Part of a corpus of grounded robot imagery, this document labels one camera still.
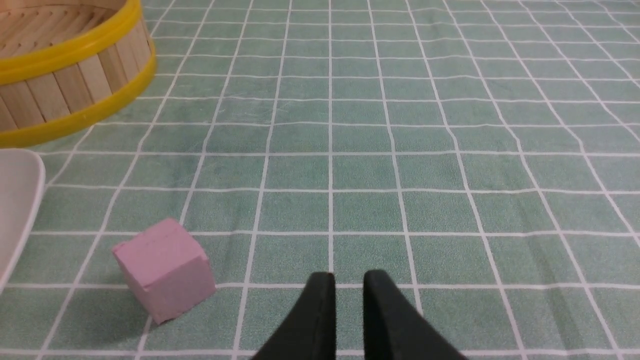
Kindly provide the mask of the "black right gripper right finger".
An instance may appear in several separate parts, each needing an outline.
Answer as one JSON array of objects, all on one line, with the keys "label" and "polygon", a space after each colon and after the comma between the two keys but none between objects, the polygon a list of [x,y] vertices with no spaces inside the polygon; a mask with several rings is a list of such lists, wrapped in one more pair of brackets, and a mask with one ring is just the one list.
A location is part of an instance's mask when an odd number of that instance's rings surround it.
[{"label": "black right gripper right finger", "polygon": [[371,269],[363,278],[366,360],[464,360],[407,301],[390,275]]}]

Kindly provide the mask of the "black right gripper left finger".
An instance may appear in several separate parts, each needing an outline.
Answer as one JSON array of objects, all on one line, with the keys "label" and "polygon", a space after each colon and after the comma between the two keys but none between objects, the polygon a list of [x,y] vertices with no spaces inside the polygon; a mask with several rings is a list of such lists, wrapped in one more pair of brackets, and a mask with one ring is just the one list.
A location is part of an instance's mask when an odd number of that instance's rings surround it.
[{"label": "black right gripper left finger", "polygon": [[288,315],[252,358],[334,360],[336,330],[334,274],[313,272]]}]

